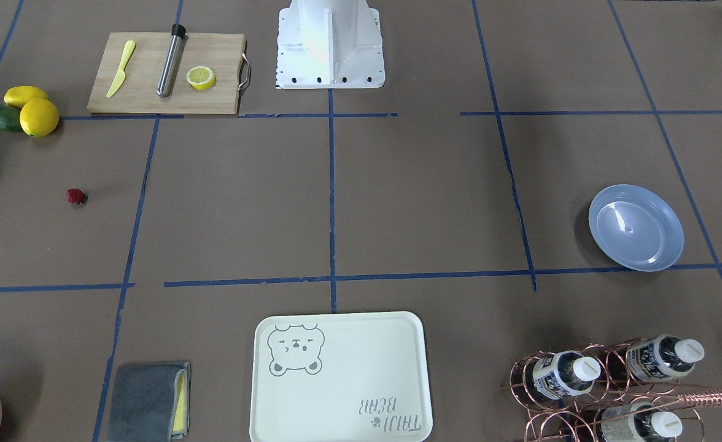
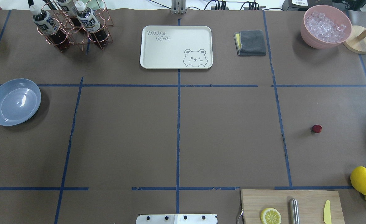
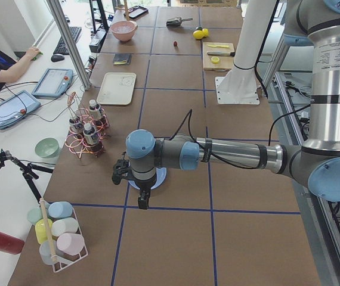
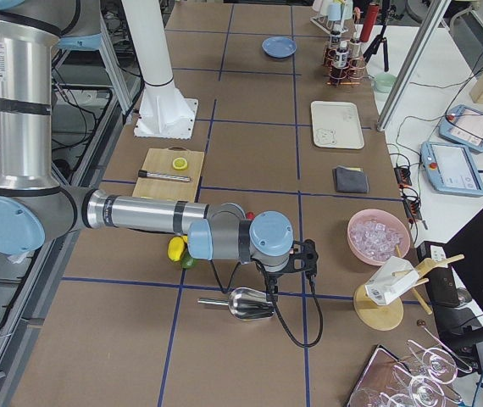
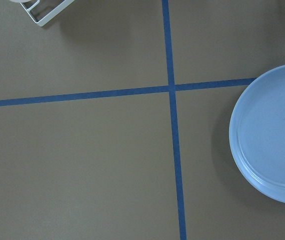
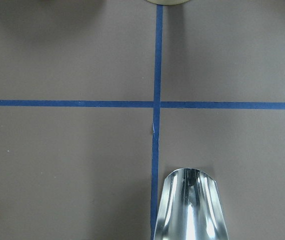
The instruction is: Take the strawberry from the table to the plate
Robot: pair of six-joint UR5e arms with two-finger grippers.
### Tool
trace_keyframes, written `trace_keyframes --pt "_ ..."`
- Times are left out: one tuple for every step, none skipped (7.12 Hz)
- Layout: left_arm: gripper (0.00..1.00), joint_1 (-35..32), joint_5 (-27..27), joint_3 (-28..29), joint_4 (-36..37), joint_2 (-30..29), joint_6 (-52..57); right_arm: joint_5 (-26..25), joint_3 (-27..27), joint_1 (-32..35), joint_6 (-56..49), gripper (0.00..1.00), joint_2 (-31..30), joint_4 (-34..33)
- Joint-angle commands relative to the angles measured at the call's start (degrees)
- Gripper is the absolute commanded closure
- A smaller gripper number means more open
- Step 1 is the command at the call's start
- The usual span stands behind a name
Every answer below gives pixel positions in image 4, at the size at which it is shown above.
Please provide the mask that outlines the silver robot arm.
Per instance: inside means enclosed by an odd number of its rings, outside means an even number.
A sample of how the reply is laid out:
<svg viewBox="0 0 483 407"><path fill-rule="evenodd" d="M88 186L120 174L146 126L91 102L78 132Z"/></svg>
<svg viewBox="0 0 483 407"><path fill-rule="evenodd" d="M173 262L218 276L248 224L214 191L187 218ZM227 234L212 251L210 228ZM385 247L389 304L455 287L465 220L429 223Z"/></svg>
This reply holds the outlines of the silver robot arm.
<svg viewBox="0 0 483 407"><path fill-rule="evenodd" d="M23 254L83 228L180 236L195 259L253 262L264 276L317 273L311 240L267 211L64 187L52 174L52 50L98 48L97 1L0 1L0 253Z"/></svg>

